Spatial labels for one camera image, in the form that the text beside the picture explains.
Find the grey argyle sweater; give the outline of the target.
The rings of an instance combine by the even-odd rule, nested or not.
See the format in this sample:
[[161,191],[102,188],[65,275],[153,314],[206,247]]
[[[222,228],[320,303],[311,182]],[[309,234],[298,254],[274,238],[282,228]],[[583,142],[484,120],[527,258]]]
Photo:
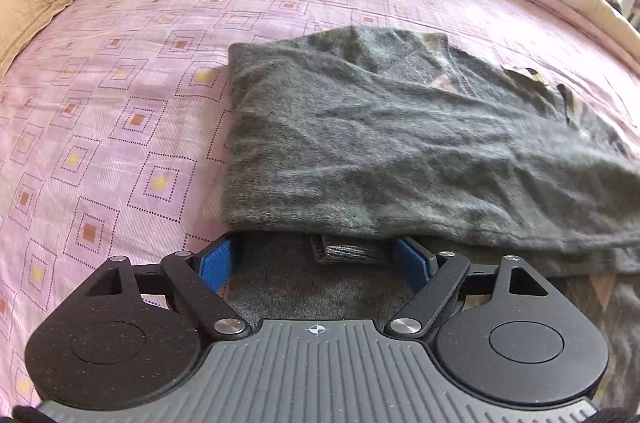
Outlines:
[[442,34],[347,27],[229,50],[224,218],[250,319],[385,317],[384,240],[523,256],[604,332],[605,406],[639,408],[639,159],[562,84]]

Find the pink patterned bed sheet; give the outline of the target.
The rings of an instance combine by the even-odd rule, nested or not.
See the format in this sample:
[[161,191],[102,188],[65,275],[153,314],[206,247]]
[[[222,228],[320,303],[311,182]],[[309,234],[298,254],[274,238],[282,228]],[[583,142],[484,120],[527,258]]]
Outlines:
[[439,32],[570,85],[639,143],[639,70],[550,0],[77,0],[1,83],[1,409],[37,394],[24,348],[115,254],[221,235],[228,47],[349,26]]

